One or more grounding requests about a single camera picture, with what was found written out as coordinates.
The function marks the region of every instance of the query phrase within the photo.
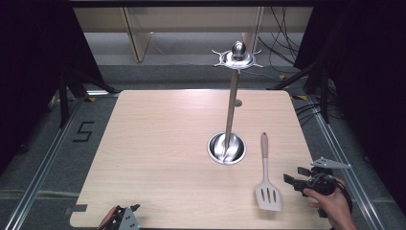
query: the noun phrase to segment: spatula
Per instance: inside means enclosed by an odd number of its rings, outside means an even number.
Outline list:
[[[260,148],[262,151],[263,179],[255,190],[257,202],[260,209],[281,211],[281,193],[269,182],[268,178],[268,135],[265,132],[260,136]]]

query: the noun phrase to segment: wooden table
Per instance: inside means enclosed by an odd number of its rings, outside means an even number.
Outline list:
[[[75,227],[98,226],[108,210],[141,204],[142,228],[327,229],[328,221],[284,183],[311,157],[284,91],[239,90],[233,132],[247,144],[242,161],[215,163],[207,152],[224,131],[228,90],[140,90],[121,93],[74,213]],[[281,212],[261,210],[260,135],[269,138],[269,177],[282,193]]]

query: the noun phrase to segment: round metal base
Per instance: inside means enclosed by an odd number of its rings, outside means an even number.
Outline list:
[[[225,149],[225,132],[219,132],[210,138],[207,151],[210,157],[222,165],[234,165],[244,158],[247,146],[238,135],[231,133],[229,147]]]

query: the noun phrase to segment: human hand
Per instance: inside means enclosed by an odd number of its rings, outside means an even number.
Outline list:
[[[338,182],[345,185],[345,182],[336,178]],[[321,195],[314,190],[304,189],[304,194],[316,199],[318,202],[310,202],[308,205],[312,208],[322,208],[328,215],[328,221],[335,230],[356,229],[352,221],[350,207],[343,192],[335,188],[331,195]]]
[[[104,217],[104,219],[101,221],[101,224],[99,224],[98,230],[103,230],[105,226],[107,225],[107,222],[109,222],[112,218],[114,213],[116,212],[116,207],[113,207],[108,211],[107,215]]]

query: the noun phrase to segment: gray floor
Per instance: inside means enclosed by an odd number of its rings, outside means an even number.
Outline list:
[[[239,34],[153,34],[144,61],[135,63],[125,34],[87,34],[86,37],[106,83],[118,89],[227,89],[230,86],[231,72],[228,69],[213,67],[213,64],[218,63],[218,56],[212,53],[212,49],[218,52],[230,50],[230,46],[240,40]],[[261,37],[269,44],[272,43],[269,34],[262,34]],[[295,42],[299,44],[301,35],[293,34],[292,39],[296,39]],[[283,47],[277,49],[284,55],[289,55]],[[258,50],[263,50],[258,55],[258,63],[265,67],[253,67],[243,72],[239,88],[265,90],[279,83],[281,75],[287,78],[292,76],[292,73],[283,71],[297,71],[284,60],[271,56],[271,63],[278,69],[275,70],[270,66],[266,48],[259,44]],[[302,96],[304,82],[305,79],[299,80],[285,90],[292,96]],[[21,229],[74,229],[69,224],[69,209],[76,204],[117,98],[98,97],[93,102],[83,103],[78,100],[70,102],[71,107],[78,104],[78,112],[67,129],[47,176],[40,184]],[[292,103],[296,108],[309,104],[307,100],[293,100]],[[405,229],[406,218],[386,191],[373,167],[363,159],[362,148],[337,109],[335,106],[329,108],[329,126],[353,165],[353,170],[383,226],[386,229]],[[308,110],[298,116],[312,158],[324,156],[334,160],[331,147],[313,112]],[[32,138],[27,143],[30,150],[16,155],[1,175],[0,227],[5,226],[20,198],[30,187],[36,170],[59,131],[59,116],[57,103],[43,116],[33,131]],[[83,134],[78,133],[83,122],[92,122],[83,126],[84,130],[92,131],[92,134],[88,142],[75,142],[85,138]],[[370,229],[362,207],[359,207],[357,200],[353,201],[352,215],[358,229]]]

